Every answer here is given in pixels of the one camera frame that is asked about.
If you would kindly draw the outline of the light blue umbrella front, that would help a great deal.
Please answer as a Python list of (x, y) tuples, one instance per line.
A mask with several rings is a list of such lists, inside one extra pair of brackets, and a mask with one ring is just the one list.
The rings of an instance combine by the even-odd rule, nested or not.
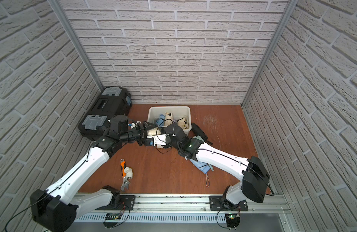
[(156, 119), (156, 124), (159, 126), (159, 127), (162, 127), (164, 126), (164, 123), (165, 123), (165, 115), (164, 114), (159, 114), (158, 118)]

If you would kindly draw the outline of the white plastic storage box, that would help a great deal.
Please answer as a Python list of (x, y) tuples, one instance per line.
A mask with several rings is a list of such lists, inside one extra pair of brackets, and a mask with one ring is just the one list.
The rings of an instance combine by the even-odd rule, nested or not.
[(149, 109), (148, 119), (149, 123), (158, 123), (161, 127), (167, 126), (171, 121), (178, 123), (188, 135), (192, 129), (191, 109), (188, 106), (154, 106)]

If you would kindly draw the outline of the periwinkle blue umbrella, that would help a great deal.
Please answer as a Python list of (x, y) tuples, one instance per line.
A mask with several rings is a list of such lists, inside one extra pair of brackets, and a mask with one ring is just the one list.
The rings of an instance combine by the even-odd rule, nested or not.
[(209, 180), (209, 177), (208, 177), (208, 172), (209, 171), (214, 171), (212, 165), (208, 164), (208, 163), (205, 163), (205, 162), (201, 162), (201, 161), (195, 161), (195, 160), (190, 160), (192, 162), (192, 164), (197, 168), (199, 169), (201, 172), (203, 172), (206, 176), (206, 179), (205, 179), (205, 185), (207, 188), (209, 188), (210, 186), (210, 180)]

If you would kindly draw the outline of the beige umbrella black handle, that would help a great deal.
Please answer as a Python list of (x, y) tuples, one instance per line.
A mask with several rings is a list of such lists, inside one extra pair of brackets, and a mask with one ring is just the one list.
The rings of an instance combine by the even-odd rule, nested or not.
[[(147, 137), (150, 136), (150, 135), (161, 135), (161, 134), (162, 134), (162, 132), (160, 131), (160, 129), (159, 128), (155, 128), (155, 129), (151, 129), (151, 130), (149, 130), (147, 132)], [(154, 146), (154, 147), (156, 147), (156, 148), (164, 148), (165, 146), (162, 147), (162, 146), (157, 145), (157, 146)]]

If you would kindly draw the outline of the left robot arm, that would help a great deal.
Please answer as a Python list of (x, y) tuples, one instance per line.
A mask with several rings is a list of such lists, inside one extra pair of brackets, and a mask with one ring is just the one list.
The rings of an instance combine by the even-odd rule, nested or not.
[(45, 190), (36, 190), (30, 197), (32, 219), (52, 232), (64, 232), (72, 223), (95, 209), (111, 203), (118, 205), (119, 190), (105, 186), (85, 197), (75, 195), (91, 175), (112, 158), (123, 145), (137, 142), (152, 145), (148, 131), (157, 125), (133, 122), (125, 115), (114, 116), (109, 126), (90, 146), (86, 155), (62, 178)]

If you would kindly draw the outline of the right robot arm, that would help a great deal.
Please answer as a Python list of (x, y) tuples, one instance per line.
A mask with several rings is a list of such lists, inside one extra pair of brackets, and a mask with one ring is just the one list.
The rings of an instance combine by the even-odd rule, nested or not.
[(228, 186), (220, 200), (224, 208), (234, 209), (239, 203), (250, 199), (263, 203), (270, 189), (270, 175), (258, 157), (242, 158), (213, 148), (209, 144), (189, 138), (181, 127), (171, 124), (165, 129), (166, 141), (184, 158), (218, 167), (236, 177), (239, 182)]

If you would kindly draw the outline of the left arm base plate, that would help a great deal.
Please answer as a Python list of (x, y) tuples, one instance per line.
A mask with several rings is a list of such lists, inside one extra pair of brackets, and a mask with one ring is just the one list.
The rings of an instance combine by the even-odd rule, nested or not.
[(96, 210), (122, 210), (129, 208), (133, 210), (135, 204), (135, 195), (116, 195), (112, 197), (111, 202), (103, 207), (97, 208)]

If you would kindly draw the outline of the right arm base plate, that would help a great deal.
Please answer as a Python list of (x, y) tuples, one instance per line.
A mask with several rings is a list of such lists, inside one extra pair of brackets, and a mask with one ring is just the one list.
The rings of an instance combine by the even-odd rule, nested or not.
[(209, 205), (211, 211), (248, 211), (248, 203), (246, 200), (241, 201), (237, 205), (225, 200), (223, 196), (211, 195), (209, 196)]

